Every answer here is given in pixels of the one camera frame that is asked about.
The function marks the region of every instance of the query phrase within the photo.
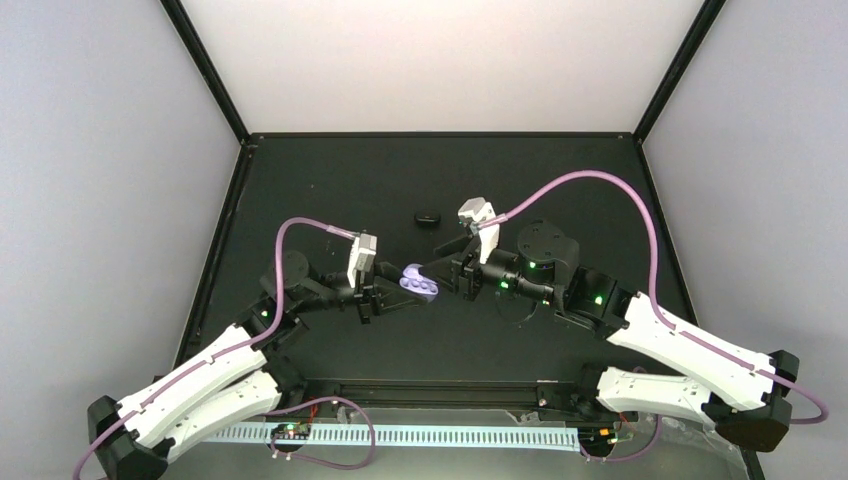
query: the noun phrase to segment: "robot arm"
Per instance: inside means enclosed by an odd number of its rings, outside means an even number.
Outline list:
[[[461,223],[466,223],[462,219],[460,214]],[[474,300],[483,285],[535,300],[590,330],[598,340],[638,351],[683,374],[621,377],[623,372],[612,368],[596,372],[583,384],[598,408],[689,418],[715,426],[727,440],[757,451],[773,450],[788,431],[791,406],[783,398],[788,391],[752,370],[794,381],[796,357],[747,350],[664,312],[677,325],[670,330],[660,323],[647,295],[579,265],[577,242],[548,222],[533,222],[519,233],[517,254],[493,248],[484,263],[482,244],[466,224],[462,237],[437,249],[442,258],[419,270],[467,300]],[[716,348],[693,345],[693,339],[731,352],[751,368],[739,366]],[[617,388],[624,380],[630,383]]]
[[[301,403],[303,379],[281,355],[307,331],[299,314],[352,306],[367,323],[372,315],[427,303],[398,285],[397,268],[374,261],[376,237],[361,234],[356,240],[348,269],[334,274],[319,275],[299,252],[285,254],[286,311],[273,335],[216,358],[271,325],[277,305],[272,272],[262,281],[267,293],[191,360],[118,402],[104,396],[92,403],[92,442],[125,420],[95,450],[108,478],[159,478],[170,462],[217,431],[277,406]]]

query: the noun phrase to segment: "white plastic arm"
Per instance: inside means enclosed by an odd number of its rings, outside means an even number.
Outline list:
[[[262,352],[254,351],[250,347],[242,347],[215,361],[212,360],[213,354],[249,338],[250,335],[243,328],[235,325],[230,326],[212,345],[203,349],[179,368],[144,390],[122,398],[119,401],[121,404],[121,409],[118,410],[119,416],[124,417],[133,410],[138,412],[125,424],[127,431],[138,432],[135,441],[145,447],[154,447],[165,437],[165,432],[172,429],[185,416],[186,412],[203,403],[239,377],[243,377],[264,365],[266,360]],[[159,390],[162,385],[203,360],[208,364],[198,368],[171,388],[165,390],[153,403],[144,408],[141,407],[141,403]]]
[[[220,430],[273,410],[280,403],[280,396],[277,382],[261,371],[221,390],[187,413],[165,434],[165,438],[173,438],[175,442],[168,451],[168,463]]]
[[[700,328],[661,310],[666,318],[677,324],[671,331],[660,323],[645,294],[637,294],[630,302],[625,320],[630,326],[612,334],[607,341],[636,350],[691,377],[717,394],[731,407],[752,410],[762,407],[763,393],[771,393],[772,381],[714,353],[680,335],[689,332],[722,350],[754,365],[755,370],[774,372],[770,357],[752,352],[711,335]]]
[[[459,207],[457,212],[459,219],[467,222],[482,222],[491,220],[496,217],[495,209],[491,202],[487,202],[483,197],[470,198]],[[489,255],[498,247],[500,238],[501,226],[492,225],[486,227],[477,234],[480,237],[480,263],[486,264],[489,260]]]
[[[613,412],[650,412],[685,418],[712,429],[702,410],[710,390],[689,377],[631,373],[609,367],[598,382],[598,401]]]

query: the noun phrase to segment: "purple cable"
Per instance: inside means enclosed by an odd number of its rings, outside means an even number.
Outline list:
[[[617,458],[593,457],[593,456],[589,455],[589,452],[587,452],[585,448],[583,448],[583,445],[580,445],[580,453],[584,457],[586,457],[586,460],[597,460],[597,461],[600,461],[602,463],[629,462],[630,460],[636,460],[637,458],[639,458],[639,457],[645,455],[646,453],[648,453],[649,451],[651,451],[651,449],[654,448],[654,445],[657,444],[657,442],[659,441],[661,436],[662,436],[662,415],[657,415],[657,428],[654,429],[654,435],[651,437],[651,441],[648,442],[647,445],[642,447],[636,453],[631,453],[630,455],[627,455],[627,456],[624,456],[624,457],[617,457]]]
[[[306,460],[307,462],[312,462],[312,463],[315,463],[315,464],[318,464],[318,465],[322,465],[324,467],[335,468],[337,470],[356,470],[356,469],[365,467],[368,464],[370,464],[371,461],[374,460],[374,453],[377,451],[377,432],[374,431],[374,424],[371,423],[371,419],[368,417],[368,414],[365,413],[365,410],[363,410],[362,407],[351,402],[350,400],[348,400],[346,398],[341,398],[341,397],[316,398],[315,400],[310,400],[308,402],[301,403],[300,405],[296,405],[296,406],[291,407],[291,408],[284,408],[282,410],[270,411],[270,412],[266,413],[265,416],[268,417],[268,416],[276,416],[276,415],[287,415],[289,413],[293,413],[293,412],[296,412],[298,410],[303,410],[304,408],[311,407],[312,405],[316,405],[316,404],[319,404],[319,403],[325,403],[325,402],[343,403],[343,404],[353,408],[354,410],[359,412],[360,415],[362,415],[362,418],[365,420],[365,423],[368,424],[368,432],[369,432],[370,437],[371,437],[371,445],[368,447],[368,455],[365,457],[365,460],[363,460],[363,461],[361,461],[361,462],[359,462],[355,465],[345,465],[345,464],[342,464],[342,463],[334,463],[334,462],[329,462],[327,460],[321,460],[320,458],[310,457],[308,455],[303,455],[301,453],[287,453],[286,455],[291,457],[291,458],[296,458],[298,460]],[[279,436],[280,435],[274,435],[274,437],[271,439],[271,451],[273,451],[275,455],[279,452],[279,450],[277,450],[277,445],[276,445],[276,441],[277,441],[277,438]]]
[[[606,172],[600,172],[600,171],[597,171],[597,170],[580,170],[580,171],[577,171],[577,172],[567,173],[565,175],[557,177],[556,179],[549,182],[544,187],[540,188],[539,191],[537,191],[536,193],[531,195],[527,200],[524,200],[520,205],[513,208],[512,210],[510,210],[506,214],[498,215],[497,217],[495,217],[491,220],[487,220],[485,222],[482,222],[480,224],[480,228],[489,227],[489,226],[492,226],[492,225],[498,225],[498,224],[504,223],[508,220],[511,220],[513,217],[515,217],[516,215],[518,215],[519,213],[524,211],[524,209],[526,209],[527,207],[532,205],[534,202],[536,202],[536,200],[539,200],[543,195],[550,192],[551,190],[553,190],[557,186],[559,186],[559,185],[561,185],[565,182],[571,181],[571,180],[576,180],[578,178],[599,178],[601,180],[606,180],[607,182],[610,182],[613,185],[617,186],[618,188],[624,190],[624,192],[627,193],[627,195],[630,197],[630,199],[633,200],[633,203],[636,204],[636,208],[639,209],[639,213],[642,214],[642,220],[645,222],[645,229],[648,231],[648,245],[650,246],[650,250],[651,250],[651,255],[650,255],[651,263],[650,263],[650,271],[649,271],[649,274],[648,274],[648,298],[651,301],[651,309],[654,311],[654,314],[657,316],[657,319],[660,322],[662,322],[663,325],[665,325],[666,327],[668,327],[671,330],[676,330],[677,325],[675,325],[669,319],[665,318],[665,315],[663,315],[662,311],[660,310],[660,306],[657,303],[657,271],[658,271],[658,266],[659,266],[659,255],[658,255],[659,249],[657,247],[657,231],[656,231],[656,228],[654,228],[654,222],[651,219],[651,214],[648,212],[648,207],[645,205],[645,202],[643,202],[642,198],[639,196],[639,194],[636,193],[636,190],[634,190],[633,187],[631,187],[629,184],[627,184],[627,182],[616,177],[615,175],[611,175],[611,174],[606,173]],[[681,336],[691,340],[694,343],[697,343],[698,345],[710,350],[713,353],[716,353],[716,354],[730,360],[731,362],[736,363],[737,365],[739,365],[743,368],[746,368],[750,371],[754,371],[754,365],[752,365],[748,362],[745,362],[744,360],[740,359],[739,357],[737,357],[737,356],[735,356],[735,355],[733,355],[729,352],[726,352],[726,351],[722,350],[721,348],[716,347],[715,345],[713,345],[713,344],[711,344],[711,343],[709,343],[709,342],[707,342],[707,341],[705,341],[701,338],[698,338],[695,335],[692,335],[689,332],[682,332]],[[827,420],[827,417],[830,416],[830,410],[827,408],[827,405],[825,405],[824,401],[822,401],[822,399],[820,399],[818,396],[814,395],[809,390],[798,386],[797,384],[795,384],[795,382],[787,380],[787,379],[780,377],[778,375],[775,375],[773,373],[769,373],[765,370],[757,370],[756,373],[759,374],[759,375],[762,375],[766,378],[769,378],[772,381],[779,383],[780,385],[788,387],[791,390],[798,392],[801,396],[803,396],[807,400],[813,402],[820,410],[819,415],[816,416],[816,417],[793,418],[791,420],[791,423],[793,423],[795,425],[812,425],[812,424],[824,422],[825,420]]]
[[[77,460],[77,464],[74,465],[74,473],[71,477],[73,480],[80,480],[79,477],[80,475],[82,475],[82,467],[85,465],[86,460],[88,460],[88,457],[94,454],[94,451],[97,450],[98,447],[100,447],[100,444],[103,443],[103,440],[108,438],[109,435],[115,433],[115,431],[119,428],[123,427],[125,423],[127,423],[132,417],[135,416],[135,414],[136,412],[132,411],[128,413],[125,417],[118,419],[117,422],[110,425],[105,432],[103,432],[99,437],[97,437],[97,439],[91,442],[91,445],[88,446],[88,450],[85,451],[85,454],[80,457],[80,459]]]
[[[347,238],[347,239],[353,239],[354,236],[355,236],[353,232],[349,232],[347,230],[343,230],[341,228],[334,227],[332,225],[327,225],[326,223],[321,223],[317,220],[312,220],[311,218],[293,217],[293,218],[290,218],[290,219],[286,220],[285,222],[283,222],[283,224],[280,226],[280,229],[277,231],[277,239],[276,239],[276,242],[274,243],[274,270],[275,270],[276,278],[277,278],[277,311],[274,314],[274,321],[271,322],[271,325],[268,327],[267,330],[260,333],[259,335],[255,336],[253,338],[250,338],[248,340],[245,340],[243,342],[237,343],[235,345],[232,345],[230,347],[227,347],[227,348],[221,350],[220,352],[213,354],[212,355],[213,361],[220,358],[223,355],[226,355],[226,354],[232,352],[232,351],[238,350],[239,348],[249,346],[249,345],[253,345],[254,343],[257,343],[257,342],[261,342],[262,340],[264,340],[264,339],[268,338],[270,335],[272,335],[274,333],[274,331],[277,330],[277,327],[280,326],[280,323],[282,322],[282,319],[283,319],[283,312],[284,312],[283,301],[285,299],[285,293],[284,293],[284,288],[283,288],[283,238],[285,237],[286,231],[289,229],[289,227],[291,227],[292,225],[295,225],[295,224],[310,225],[310,226],[313,226],[315,228],[327,231],[329,233],[332,233],[334,235],[338,235],[340,237],[344,237],[344,238]],[[201,360],[201,361],[195,363],[194,365],[192,365],[191,367],[187,368],[184,372],[180,373],[179,375],[177,375],[174,378],[172,378],[171,380],[169,380],[167,383],[162,385],[158,390],[153,392],[153,394],[151,394],[149,397],[147,397],[147,399],[145,399],[143,402],[141,402],[141,407],[144,408],[144,407],[150,405],[151,403],[153,403],[156,400],[156,398],[159,397],[159,395],[162,395],[166,390],[173,387],[177,382],[179,382],[180,380],[187,377],[192,372],[194,372],[195,370],[197,370],[198,368],[200,368],[200,367],[202,367],[203,365],[206,365],[206,364],[207,364],[206,360]],[[72,477],[73,480],[80,480],[80,472],[82,472],[83,465],[85,465],[85,462],[88,461],[89,457],[91,457],[91,455],[95,452],[95,450],[100,448],[100,445],[103,444],[103,442],[106,440],[106,438],[108,438],[109,435],[111,435],[118,428],[122,427],[125,423],[127,423],[127,421],[130,418],[132,418],[133,416],[135,416],[137,413],[138,412],[135,411],[135,410],[131,411],[130,413],[128,413],[127,415],[122,417],[120,420],[118,420],[117,422],[112,424],[108,429],[106,429],[105,432],[100,434],[100,436],[98,436],[96,439],[94,439],[93,442],[91,442],[91,445],[89,445],[88,450],[86,450],[86,453],[77,461],[77,464],[74,467],[74,474],[73,474],[73,477]]]

